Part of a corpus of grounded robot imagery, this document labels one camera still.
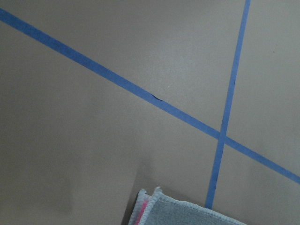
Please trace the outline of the pink towel with grey hem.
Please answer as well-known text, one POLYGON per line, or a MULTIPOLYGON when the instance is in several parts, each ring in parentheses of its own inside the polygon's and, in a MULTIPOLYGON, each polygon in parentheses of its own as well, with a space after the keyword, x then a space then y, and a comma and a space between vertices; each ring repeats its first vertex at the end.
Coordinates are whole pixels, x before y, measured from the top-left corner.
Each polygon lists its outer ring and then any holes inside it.
POLYGON ((165 195, 160 187, 152 195, 138 192, 130 225, 242 225, 221 213, 165 195))

